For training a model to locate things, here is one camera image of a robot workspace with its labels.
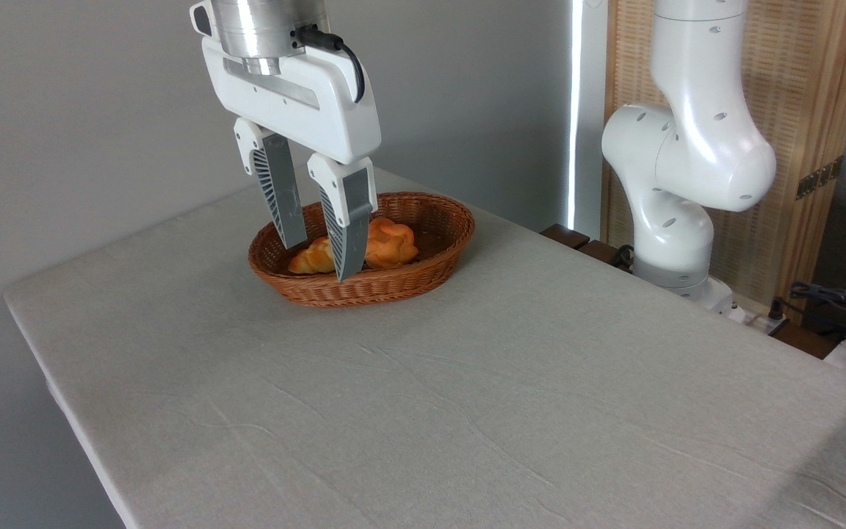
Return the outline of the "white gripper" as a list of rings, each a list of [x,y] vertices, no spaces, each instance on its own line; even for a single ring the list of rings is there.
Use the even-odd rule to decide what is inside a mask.
[[[258,181],[287,250],[308,240],[289,140],[316,151],[309,177],[319,185],[338,280],[348,280],[364,265],[370,218],[378,210],[366,157],[380,147],[372,85],[366,81],[362,100],[355,101],[355,67],[332,51],[306,47],[279,58],[278,74],[258,75],[212,37],[203,37],[201,46],[216,96],[239,116],[233,134],[245,172]]]

